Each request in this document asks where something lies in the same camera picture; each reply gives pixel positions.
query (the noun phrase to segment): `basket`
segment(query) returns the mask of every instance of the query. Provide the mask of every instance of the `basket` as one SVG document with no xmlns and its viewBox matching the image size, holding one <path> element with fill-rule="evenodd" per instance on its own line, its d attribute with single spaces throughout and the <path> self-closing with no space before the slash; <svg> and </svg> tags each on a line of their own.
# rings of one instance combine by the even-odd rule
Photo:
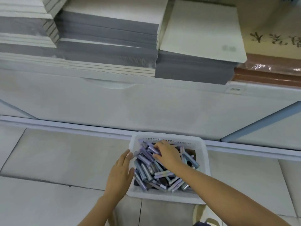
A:
<svg viewBox="0 0 301 226">
<path fill-rule="evenodd" d="M 186 149 L 195 151 L 196 161 L 200 164 L 198 171 L 211 176 L 209 167 L 208 152 L 206 150 L 205 142 L 199 137 L 181 136 L 164 133 L 152 132 L 137 132 L 132 136 L 129 149 L 131 152 L 140 149 L 139 139 L 151 140 L 158 142 L 159 140 L 166 140 L 170 144 L 181 144 Z M 135 167 L 133 160 L 131 160 L 130 167 Z M 127 191 L 130 197 L 138 197 L 152 200 L 162 200 L 170 202 L 182 202 L 190 204 L 204 204 L 203 200 L 193 191 L 176 191 L 176 192 L 162 192 L 161 190 L 150 189 L 143 191 L 139 186 L 134 186 L 134 179 L 131 182 L 130 188 Z"/>
</svg>

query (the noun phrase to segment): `person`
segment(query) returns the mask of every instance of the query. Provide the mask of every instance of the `person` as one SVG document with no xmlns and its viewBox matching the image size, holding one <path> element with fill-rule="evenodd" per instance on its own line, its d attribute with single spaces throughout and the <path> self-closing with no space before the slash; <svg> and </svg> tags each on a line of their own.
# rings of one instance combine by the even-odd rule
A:
<svg viewBox="0 0 301 226">
<path fill-rule="evenodd" d="M 155 147 L 160 155 L 153 155 L 166 169 L 183 179 L 228 226 L 288 226 L 282 218 L 261 206 L 251 198 L 225 183 L 192 169 L 184 164 L 180 153 L 167 141 L 159 141 Z M 105 192 L 79 226 L 104 226 L 118 202 L 125 196 L 134 176 L 129 170 L 132 159 L 125 151 L 112 167 Z"/>
</svg>

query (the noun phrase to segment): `forearm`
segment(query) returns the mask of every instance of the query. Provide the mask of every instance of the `forearm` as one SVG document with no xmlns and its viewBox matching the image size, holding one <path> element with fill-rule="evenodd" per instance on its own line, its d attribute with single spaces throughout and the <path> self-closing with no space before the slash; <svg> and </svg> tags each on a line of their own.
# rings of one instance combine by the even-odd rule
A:
<svg viewBox="0 0 301 226">
<path fill-rule="evenodd" d="M 241 192 L 187 165 L 180 165 L 175 174 L 229 226 L 289 225 Z"/>
<path fill-rule="evenodd" d="M 115 197 L 103 195 L 78 226 L 104 226 L 117 204 Z"/>
</svg>

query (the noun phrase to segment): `person's right hand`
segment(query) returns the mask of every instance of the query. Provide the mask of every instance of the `person's right hand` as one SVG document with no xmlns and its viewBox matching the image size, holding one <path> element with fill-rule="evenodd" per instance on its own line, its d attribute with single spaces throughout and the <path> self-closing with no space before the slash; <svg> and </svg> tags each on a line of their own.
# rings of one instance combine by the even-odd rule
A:
<svg viewBox="0 0 301 226">
<path fill-rule="evenodd" d="M 156 143 L 155 148 L 160 150 L 162 156 L 153 154 L 153 157 L 159 160 L 167 170 L 176 173 L 176 169 L 183 163 L 179 151 L 166 140 Z"/>
</svg>

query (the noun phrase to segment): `tile floor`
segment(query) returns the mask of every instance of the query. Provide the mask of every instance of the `tile floor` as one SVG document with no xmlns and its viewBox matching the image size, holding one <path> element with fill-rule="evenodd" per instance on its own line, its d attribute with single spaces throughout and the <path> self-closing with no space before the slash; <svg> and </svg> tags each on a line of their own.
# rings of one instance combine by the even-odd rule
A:
<svg viewBox="0 0 301 226">
<path fill-rule="evenodd" d="M 0 156 L 5 156 L 0 163 L 9 157 L 0 175 L 48 182 L 0 176 L 1 225 L 77 225 L 102 195 L 111 165 L 129 141 L 33 129 L 23 132 L 0 126 Z M 292 226 L 301 226 L 293 217 L 292 204 L 295 208 L 301 204 L 301 162 L 280 161 L 280 167 L 274 159 L 211 151 L 209 160 L 213 177 L 282 215 Z M 116 214 L 118 225 L 191 225 L 193 209 L 191 204 L 125 196 Z"/>
</svg>

